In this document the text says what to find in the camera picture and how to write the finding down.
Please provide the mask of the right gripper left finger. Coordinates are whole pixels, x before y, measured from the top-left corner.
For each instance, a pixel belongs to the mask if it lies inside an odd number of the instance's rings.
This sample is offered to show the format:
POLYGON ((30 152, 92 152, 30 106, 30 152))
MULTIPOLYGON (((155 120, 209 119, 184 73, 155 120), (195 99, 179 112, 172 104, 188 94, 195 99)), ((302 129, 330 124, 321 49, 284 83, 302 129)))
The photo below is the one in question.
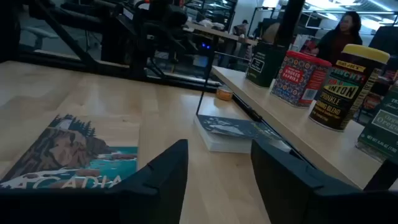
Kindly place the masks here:
POLYGON ((188 141, 109 189, 0 190, 0 224, 179 224, 188 141))

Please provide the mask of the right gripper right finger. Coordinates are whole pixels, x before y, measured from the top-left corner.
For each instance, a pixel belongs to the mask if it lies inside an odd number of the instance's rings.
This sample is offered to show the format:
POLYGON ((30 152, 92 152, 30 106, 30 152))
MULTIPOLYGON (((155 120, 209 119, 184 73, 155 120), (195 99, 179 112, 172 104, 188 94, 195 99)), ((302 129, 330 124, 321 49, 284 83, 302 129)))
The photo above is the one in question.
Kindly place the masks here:
POLYGON ((398 191, 363 191, 268 142, 251 161, 272 224, 398 224, 398 191))

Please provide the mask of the oregano jar green lid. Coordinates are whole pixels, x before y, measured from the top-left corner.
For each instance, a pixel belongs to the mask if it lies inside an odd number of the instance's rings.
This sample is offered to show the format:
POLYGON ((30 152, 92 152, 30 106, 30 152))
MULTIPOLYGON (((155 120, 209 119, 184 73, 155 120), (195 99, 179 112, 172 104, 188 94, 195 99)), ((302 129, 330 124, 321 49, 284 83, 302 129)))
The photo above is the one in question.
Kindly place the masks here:
POLYGON ((358 137, 357 148, 379 162, 398 164, 398 81, 383 98, 379 110, 358 137))

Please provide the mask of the red smoked paprika tin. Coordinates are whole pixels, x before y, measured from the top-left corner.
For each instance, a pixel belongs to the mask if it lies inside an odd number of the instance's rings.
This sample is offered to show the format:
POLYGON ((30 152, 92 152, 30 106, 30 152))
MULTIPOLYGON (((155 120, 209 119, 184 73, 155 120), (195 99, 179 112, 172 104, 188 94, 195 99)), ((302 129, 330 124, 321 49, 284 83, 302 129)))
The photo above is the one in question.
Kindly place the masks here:
POLYGON ((331 63, 326 60, 289 50, 271 93, 292 106, 308 108, 330 68, 331 63))

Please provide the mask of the onion spice jar yellow lid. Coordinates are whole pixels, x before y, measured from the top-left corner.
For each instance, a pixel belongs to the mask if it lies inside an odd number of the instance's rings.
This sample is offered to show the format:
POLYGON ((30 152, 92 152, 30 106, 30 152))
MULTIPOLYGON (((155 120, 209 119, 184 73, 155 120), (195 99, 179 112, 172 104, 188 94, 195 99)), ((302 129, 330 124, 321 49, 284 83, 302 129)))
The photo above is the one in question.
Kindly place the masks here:
POLYGON ((309 118, 326 128, 344 131, 390 57, 378 49, 346 45, 330 68, 309 118))

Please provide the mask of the dark green spice tin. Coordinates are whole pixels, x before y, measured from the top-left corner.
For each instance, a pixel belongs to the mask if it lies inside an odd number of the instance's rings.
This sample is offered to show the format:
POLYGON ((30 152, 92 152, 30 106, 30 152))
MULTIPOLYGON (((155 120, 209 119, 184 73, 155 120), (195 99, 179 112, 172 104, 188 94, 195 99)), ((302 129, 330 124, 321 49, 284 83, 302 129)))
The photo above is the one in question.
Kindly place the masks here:
POLYGON ((258 42, 246 72, 246 78, 255 85, 269 88, 275 78, 287 48, 265 42, 258 42))

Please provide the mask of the wooden shelf black metal legs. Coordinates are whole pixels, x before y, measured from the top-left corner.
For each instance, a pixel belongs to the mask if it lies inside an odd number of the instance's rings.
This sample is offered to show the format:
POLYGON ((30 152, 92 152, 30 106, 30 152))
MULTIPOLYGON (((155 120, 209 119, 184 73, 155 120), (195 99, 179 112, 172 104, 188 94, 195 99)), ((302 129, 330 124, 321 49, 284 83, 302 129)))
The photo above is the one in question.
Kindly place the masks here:
POLYGON ((398 165, 379 162, 356 147, 363 125, 350 121, 343 132, 324 128, 309 119, 309 109, 290 106, 243 72, 217 66, 210 72, 246 105, 249 116, 270 125, 315 167, 364 190, 398 190, 398 165))

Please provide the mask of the Acadia picture book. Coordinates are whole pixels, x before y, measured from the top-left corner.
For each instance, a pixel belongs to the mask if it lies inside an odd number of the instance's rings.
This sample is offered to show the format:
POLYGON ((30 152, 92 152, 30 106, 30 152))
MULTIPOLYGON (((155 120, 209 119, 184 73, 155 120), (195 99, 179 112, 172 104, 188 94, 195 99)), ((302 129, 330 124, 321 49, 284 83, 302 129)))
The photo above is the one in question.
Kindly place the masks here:
POLYGON ((0 175, 0 189, 110 189, 137 170, 130 116, 57 115, 0 175))

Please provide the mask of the person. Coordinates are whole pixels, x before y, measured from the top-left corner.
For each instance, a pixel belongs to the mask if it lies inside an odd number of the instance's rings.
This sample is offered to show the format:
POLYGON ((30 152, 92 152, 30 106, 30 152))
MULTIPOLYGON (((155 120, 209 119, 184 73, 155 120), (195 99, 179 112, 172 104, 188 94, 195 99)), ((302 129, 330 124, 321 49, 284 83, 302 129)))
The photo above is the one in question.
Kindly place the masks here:
POLYGON ((245 37, 247 34, 247 29, 246 29, 247 25, 248 25, 248 21, 246 19, 244 19, 242 21, 242 23, 233 27, 233 34, 236 36, 245 37))
POLYGON ((321 38, 317 46, 312 49, 311 54, 332 65, 335 64, 347 44, 363 44, 359 35, 360 28, 361 19, 357 12, 344 13, 339 24, 321 38))

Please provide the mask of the long wooden workbench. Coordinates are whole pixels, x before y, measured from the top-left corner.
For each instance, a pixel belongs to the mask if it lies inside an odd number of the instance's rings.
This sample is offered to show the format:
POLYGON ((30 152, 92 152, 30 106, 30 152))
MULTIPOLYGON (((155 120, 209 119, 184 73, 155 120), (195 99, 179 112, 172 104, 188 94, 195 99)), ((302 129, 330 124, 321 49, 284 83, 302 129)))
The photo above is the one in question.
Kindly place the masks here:
POLYGON ((212 34, 212 35, 217 35, 219 37, 224 37, 224 38, 227 38, 227 39, 235 40, 235 41, 243 43, 243 44, 249 44, 249 45, 256 45, 257 44, 256 40, 245 39, 245 38, 242 38, 242 37, 238 37, 236 35, 229 34, 227 32, 222 32, 220 30, 207 28, 207 27, 201 26, 199 24, 194 24, 192 22, 186 22, 186 25, 189 28, 192 28, 192 29, 195 29, 195 30, 200 30, 202 32, 206 32, 206 33, 209 33, 209 34, 212 34))

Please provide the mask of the black aluminium table frame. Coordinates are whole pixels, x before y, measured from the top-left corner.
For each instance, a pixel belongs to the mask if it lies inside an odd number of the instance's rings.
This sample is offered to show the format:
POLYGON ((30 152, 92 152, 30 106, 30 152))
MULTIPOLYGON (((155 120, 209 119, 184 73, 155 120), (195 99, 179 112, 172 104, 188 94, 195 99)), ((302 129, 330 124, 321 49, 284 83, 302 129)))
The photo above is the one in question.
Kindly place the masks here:
MULTIPOLYGON (((110 77, 125 78, 141 82, 156 83, 160 85, 177 86, 192 90, 214 92, 219 86, 215 83, 204 81, 190 81, 179 77, 165 75, 159 78, 150 70, 146 76, 135 76, 125 64, 117 64, 103 60, 95 60, 85 52, 62 27, 57 17, 61 13, 59 8, 50 7, 49 0, 26 0, 36 19, 44 20, 57 35, 72 49, 77 58, 56 56, 53 54, 27 51, 19 47, 21 26, 17 17, 19 0, 0 0, 0 62, 15 60, 18 62, 33 63, 54 68, 63 68, 79 72, 89 72, 110 77)), ((98 4, 105 4, 111 8, 114 3, 104 0, 94 0, 98 4)))

